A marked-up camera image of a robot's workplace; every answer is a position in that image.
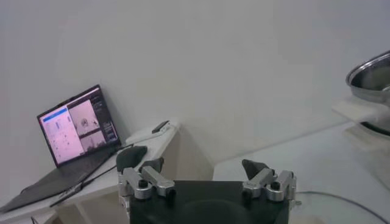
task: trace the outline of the cable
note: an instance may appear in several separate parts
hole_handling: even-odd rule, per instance
[[[34,217],[31,217],[31,222],[32,222],[32,224],[39,224],[38,221]]]
[[[366,210],[367,212],[371,213],[372,215],[374,215],[376,218],[380,219],[383,223],[385,224],[390,224],[389,221],[387,221],[385,218],[383,218],[381,215],[377,214],[376,212],[374,212],[373,210],[365,207],[364,205],[362,204],[359,204],[355,201],[352,201],[351,199],[348,199],[348,198],[344,198],[342,196],[339,196],[339,195],[335,195],[335,194],[329,194],[329,193],[326,193],[326,192],[319,192],[319,191],[301,191],[301,192],[297,192],[297,194],[318,194],[318,195],[325,195],[325,196],[329,196],[329,197],[333,197],[333,198],[338,198],[338,199],[341,199],[341,200],[344,200],[348,203],[351,203],[353,205],[356,205],[357,207],[360,207],[362,208],[363,210]]]
[[[92,179],[90,179],[90,180],[84,181],[83,184],[82,184],[82,187],[85,187],[86,185],[90,184],[92,181],[94,181],[94,180],[96,180],[97,178],[101,177],[103,174],[105,174],[105,173],[107,173],[107,172],[113,170],[114,168],[116,168],[116,165],[113,166],[113,167],[111,167],[111,168],[109,168],[109,169],[107,169],[106,171],[102,172],[102,173],[99,174],[98,176],[96,176],[96,177],[94,177],[94,178],[92,178]]]

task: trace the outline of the open laptop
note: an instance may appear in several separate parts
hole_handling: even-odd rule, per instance
[[[23,190],[0,212],[57,195],[80,183],[121,145],[99,85],[37,118],[57,168]]]

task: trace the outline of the metal pot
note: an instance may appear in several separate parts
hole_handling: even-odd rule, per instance
[[[354,68],[346,82],[354,96],[390,106],[390,51]]]

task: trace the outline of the white table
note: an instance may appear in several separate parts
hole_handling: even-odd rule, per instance
[[[251,159],[266,163],[277,172],[283,169],[294,171],[298,191],[341,195],[390,220],[390,192],[358,162],[356,149],[343,135],[344,130],[352,126],[353,123],[339,125],[224,161],[215,166],[213,179],[247,180],[241,160]],[[324,223],[381,223],[362,209],[343,201],[320,196],[298,197],[303,200],[302,208],[306,207],[303,209],[305,215],[320,217]]]
[[[168,146],[172,138],[177,133],[177,130],[180,128],[180,124],[177,121],[171,121],[170,123],[172,127],[167,129],[167,131],[164,132],[164,134],[162,134],[161,136],[148,139],[146,141],[139,142],[138,144],[136,144],[136,145],[147,146],[147,153],[144,156],[142,162],[140,162],[140,164],[136,167],[136,169],[138,169],[144,161],[161,157],[166,147]],[[151,133],[153,128],[155,128],[155,126],[142,129],[134,133],[132,137],[148,135]],[[116,157],[113,156],[107,162],[105,162],[100,168],[98,168],[98,170],[95,171],[95,173],[92,174],[89,178],[93,178],[96,175],[99,175],[105,170],[113,167],[115,164],[116,164]],[[83,206],[80,203],[85,200],[98,198],[100,196],[117,191],[118,190],[117,184],[118,184],[118,175],[116,173],[116,169],[113,169],[108,173],[104,174],[103,176],[99,177],[98,179],[94,180],[90,185],[86,186],[81,192],[79,192],[76,195],[73,195],[72,197],[64,201],[64,203],[61,203],[58,206],[54,206],[53,208],[50,208],[49,205],[52,203],[55,197],[48,198],[36,202],[34,204],[19,208],[17,210],[10,211],[5,214],[1,214],[0,224],[12,223],[17,220],[29,219],[33,215],[35,217],[36,215],[39,214],[45,214],[49,211],[53,211],[59,206],[66,206],[66,205],[76,205],[76,207],[79,209],[79,212],[81,213],[85,221],[87,223],[90,223],[89,218],[85,213]]]

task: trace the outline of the white wall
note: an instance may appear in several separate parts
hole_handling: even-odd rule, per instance
[[[0,1],[0,179],[9,180],[0,198],[54,167],[36,115],[96,83],[123,139],[177,117],[181,147],[212,163],[343,122],[330,106],[349,94],[349,70],[388,49],[389,9],[385,0]]]

